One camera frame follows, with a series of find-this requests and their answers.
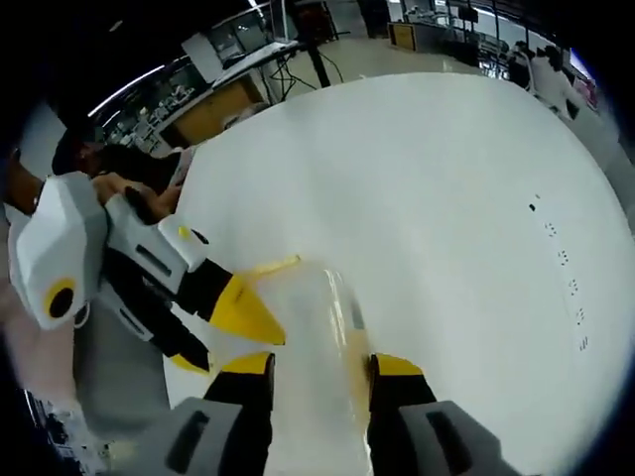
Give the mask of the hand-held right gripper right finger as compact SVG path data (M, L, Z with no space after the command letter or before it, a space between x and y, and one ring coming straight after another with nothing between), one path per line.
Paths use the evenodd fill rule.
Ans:
M423 370L389 354L369 358L367 442L376 475L509 475L501 442L452 401L439 401Z

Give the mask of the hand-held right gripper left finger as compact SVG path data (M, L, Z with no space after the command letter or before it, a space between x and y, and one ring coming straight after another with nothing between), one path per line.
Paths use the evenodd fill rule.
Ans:
M225 364L186 412L168 446L175 475L262 475L273 439L275 354L256 352Z

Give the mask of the person's left hand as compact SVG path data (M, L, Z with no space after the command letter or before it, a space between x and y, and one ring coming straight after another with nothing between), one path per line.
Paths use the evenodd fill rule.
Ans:
M137 216L146 224L155 224L176 210L182 187L169 186L157 194L149 186L123 178L118 174L105 174L92 180L101 205L105 206L113 196L121 195Z

